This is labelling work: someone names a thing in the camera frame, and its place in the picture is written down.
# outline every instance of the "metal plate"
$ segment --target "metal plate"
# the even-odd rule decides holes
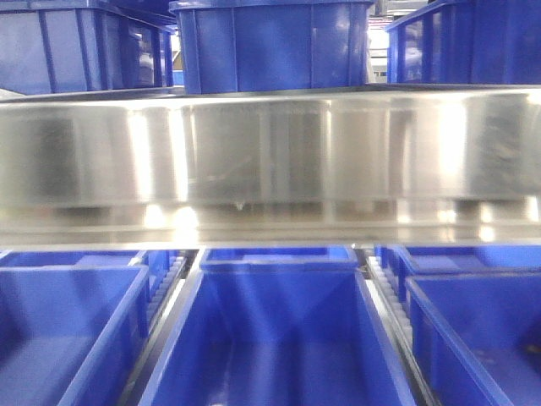
[[[540,113],[493,86],[0,102],[0,244],[538,239]]]

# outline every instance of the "blue bin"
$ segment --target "blue bin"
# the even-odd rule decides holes
[[[176,250],[151,251],[59,251],[59,252],[16,252],[4,251],[0,254],[0,267],[32,267],[37,269],[55,269],[63,266],[65,269],[83,268],[112,268],[129,266],[147,266],[149,268],[149,283],[147,296],[149,303],[159,301],[156,291],[163,284],[164,277],[169,272],[172,262],[176,259]],[[149,320],[155,312],[149,312]]]
[[[197,272],[139,405],[413,406],[360,272]]]
[[[393,83],[541,83],[538,0],[439,0],[389,25]]]
[[[472,0],[439,0],[388,25],[388,80],[470,83],[473,21]]]
[[[26,95],[172,85],[168,30],[98,0],[0,2],[0,89]]]
[[[115,404],[148,336],[141,267],[0,268],[0,404]]]
[[[362,85],[374,0],[182,0],[190,94]]]
[[[407,301],[406,278],[422,275],[541,270],[541,245],[389,247],[391,286]]]
[[[415,277],[413,353],[445,406],[541,399],[541,274]]]
[[[353,250],[326,247],[236,248],[207,250],[201,259],[206,271],[317,271],[355,269]]]

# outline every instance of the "reflective metal surface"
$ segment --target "reflective metal surface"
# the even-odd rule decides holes
[[[365,90],[0,102],[0,245],[541,237],[540,89]]]

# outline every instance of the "blue plastic bin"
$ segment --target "blue plastic bin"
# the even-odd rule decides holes
[[[390,247],[389,264],[395,280],[391,286],[401,302],[407,300],[406,278],[477,272],[527,272],[541,270],[541,245],[479,245]]]
[[[236,248],[207,250],[201,259],[206,271],[317,271],[355,269],[353,250],[341,246]]]
[[[541,399],[541,274],[415,277],[413,352],[444,406]]]
[[[359,272],[198,272],[140,405],[413,406]]]
[[[188,93],[362,85],[374,0],[182,0]]]
[[[172,263],[176,260],[176,250],[151,250],[151,251],[58,251],[58,252],[17,252],[4,251],[0,253],[0,267],[32,267],[36,269],[56,269],[63,266],[64,269],[83,268],[112,268],[145,265],[149,268],[148,301],[159,304],[161,301],[156,297],[158,288],[167,289],[168,284],[163,284],[166,274]],[[149,320],[155,311],[149,311]]]
[[[148,335],[147,272],[0,268],[0,404],[115,404]]]
[[[0,2],[0,89],[27,95],[172,85],[168,30],[98,0]]]
[[[394,83],[541,83],[538,0],[439,0],[389,25]]]
[[[470,83],[473,21],[472,0],[439,0],[388,25],[388,80]]]

